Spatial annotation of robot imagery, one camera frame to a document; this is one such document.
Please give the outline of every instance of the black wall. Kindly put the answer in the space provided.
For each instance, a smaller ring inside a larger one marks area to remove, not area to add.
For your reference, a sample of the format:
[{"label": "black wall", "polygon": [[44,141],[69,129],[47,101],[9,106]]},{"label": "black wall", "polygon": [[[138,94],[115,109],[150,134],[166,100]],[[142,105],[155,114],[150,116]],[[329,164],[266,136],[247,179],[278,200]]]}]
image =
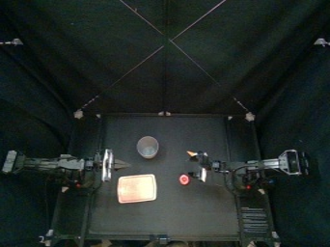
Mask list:
[{"label": "black wall", "polygon": [[287,246],[330,246],[329,71],[330,49],[314,46],[287,72],[258,119],[265,157],[289,149],[311,157],[311,177],[279,178],[273,192],[277,229]]}]

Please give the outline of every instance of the black fabric enclosure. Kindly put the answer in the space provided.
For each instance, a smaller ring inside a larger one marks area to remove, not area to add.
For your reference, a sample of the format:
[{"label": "black fabric enclosure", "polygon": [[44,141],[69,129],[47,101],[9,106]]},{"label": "black fabric enclosure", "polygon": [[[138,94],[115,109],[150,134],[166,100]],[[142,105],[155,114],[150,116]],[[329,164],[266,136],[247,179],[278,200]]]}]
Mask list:
[{"label": "black fabric enclosure", "polygon": [[[311,158],[311,176],[281,177],[271,191],[282,246],[330,246],[327,0],[0,3],[1,165],[11,150],[94,152],[98,114],[167,113],[162,125],[251,113],[262,158]],[[57,190],[45,180],[0,174],[0,246],[39,246]]]}]

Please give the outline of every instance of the cable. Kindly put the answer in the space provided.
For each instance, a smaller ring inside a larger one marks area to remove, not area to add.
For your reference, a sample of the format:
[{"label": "cable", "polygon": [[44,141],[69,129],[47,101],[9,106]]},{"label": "cable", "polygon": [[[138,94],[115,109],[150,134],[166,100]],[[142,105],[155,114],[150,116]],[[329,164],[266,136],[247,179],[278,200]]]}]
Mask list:
[{"label": "cable", "polygon": [[49,204],[48,204],[48,180],[51,175],[47,176],[45,179],[45,188],[44,188],[44,194],[45,194],[45,212],[47,212],[47,230],[49,229]]}]

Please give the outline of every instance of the red button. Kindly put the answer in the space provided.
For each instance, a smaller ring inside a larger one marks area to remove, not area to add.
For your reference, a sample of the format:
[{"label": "red button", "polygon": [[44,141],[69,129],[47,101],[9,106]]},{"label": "red button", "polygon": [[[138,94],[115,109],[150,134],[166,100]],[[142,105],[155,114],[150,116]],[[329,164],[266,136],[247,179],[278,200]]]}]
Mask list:
[{"label": "red button", "polygon": [[191,179],[186,174],[183,174],[179,178],[179,181],[180,181],[182,185],[187,185],[190,183]]}]

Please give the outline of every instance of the red object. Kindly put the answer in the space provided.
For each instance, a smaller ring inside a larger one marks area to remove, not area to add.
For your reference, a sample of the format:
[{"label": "red object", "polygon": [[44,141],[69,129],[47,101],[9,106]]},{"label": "red object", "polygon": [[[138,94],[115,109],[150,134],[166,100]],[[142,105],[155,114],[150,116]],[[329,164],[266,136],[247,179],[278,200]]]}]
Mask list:
[{"label": "red object", "polygon": [[183,174],[179,178],[179,181],[180,181],[182,185],[187,185],[190,183],[191,179],[186,174]]}]

